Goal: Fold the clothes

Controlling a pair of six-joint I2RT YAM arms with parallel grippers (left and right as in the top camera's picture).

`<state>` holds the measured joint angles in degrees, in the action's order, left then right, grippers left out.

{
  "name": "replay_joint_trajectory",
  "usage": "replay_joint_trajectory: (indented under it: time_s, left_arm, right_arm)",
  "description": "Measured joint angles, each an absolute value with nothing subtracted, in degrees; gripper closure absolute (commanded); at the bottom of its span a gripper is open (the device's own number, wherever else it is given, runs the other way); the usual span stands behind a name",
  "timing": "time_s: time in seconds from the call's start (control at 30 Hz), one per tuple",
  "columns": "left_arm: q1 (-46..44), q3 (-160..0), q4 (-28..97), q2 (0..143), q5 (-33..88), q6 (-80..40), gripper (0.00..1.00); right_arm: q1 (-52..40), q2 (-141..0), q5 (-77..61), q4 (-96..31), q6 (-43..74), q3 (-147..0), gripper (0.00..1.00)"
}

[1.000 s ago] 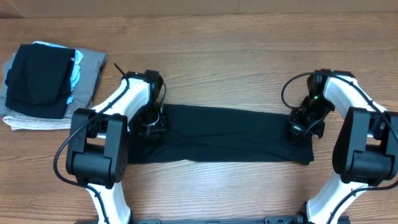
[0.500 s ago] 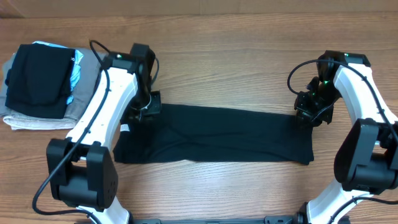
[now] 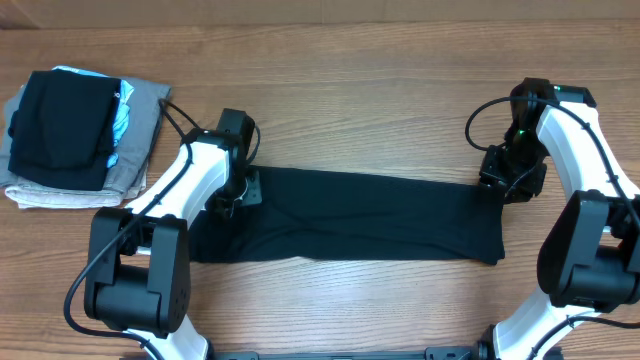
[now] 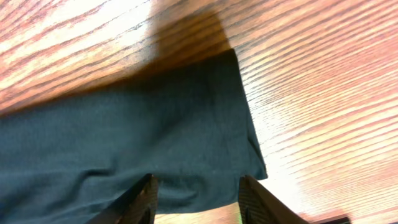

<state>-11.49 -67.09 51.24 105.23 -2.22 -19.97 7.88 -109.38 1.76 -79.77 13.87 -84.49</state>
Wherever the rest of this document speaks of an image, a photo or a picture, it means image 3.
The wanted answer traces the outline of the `black t-shirt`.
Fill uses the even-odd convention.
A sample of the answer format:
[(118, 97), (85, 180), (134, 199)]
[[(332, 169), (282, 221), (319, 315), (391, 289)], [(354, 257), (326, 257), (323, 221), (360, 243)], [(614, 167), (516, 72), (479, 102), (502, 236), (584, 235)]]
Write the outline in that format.
[(503, 197), (479, 186), (369, 174), (256, 167), (262, 201), (189, 230), (199, 263), (477, 260), (505, 256)]

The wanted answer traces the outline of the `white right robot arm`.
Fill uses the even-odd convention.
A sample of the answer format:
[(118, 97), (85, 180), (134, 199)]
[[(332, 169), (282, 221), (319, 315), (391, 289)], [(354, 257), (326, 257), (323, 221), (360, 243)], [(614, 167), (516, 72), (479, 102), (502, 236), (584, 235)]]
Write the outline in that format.
[(526, 78), (505, 97), (512, 124), (484, 148), (479, 182), (508, 203), (540, 194), (551, 158), (567, 199), (540, 248), (538, 285), (507, 319), (490, 326), (470, 359), (559, 359), (565, 336), (639, 301), (639, 188), (625, 174), (585, 87)]

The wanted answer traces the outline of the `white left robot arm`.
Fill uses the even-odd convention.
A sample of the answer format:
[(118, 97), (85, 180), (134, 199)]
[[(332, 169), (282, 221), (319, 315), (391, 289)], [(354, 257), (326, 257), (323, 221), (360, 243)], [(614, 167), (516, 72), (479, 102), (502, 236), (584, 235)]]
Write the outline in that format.
[(188, 230), (207, 202), (223, 218), (250, 188), (254, 129), (191, 130), (175, 162), (126, 208), (94, 216), (86, 267), (69, 289), (84, 291), (88, 318), (102, 336), (136, 341), (149, 359), (211, 359), (211, 342), (187, 315), (190, 295)]

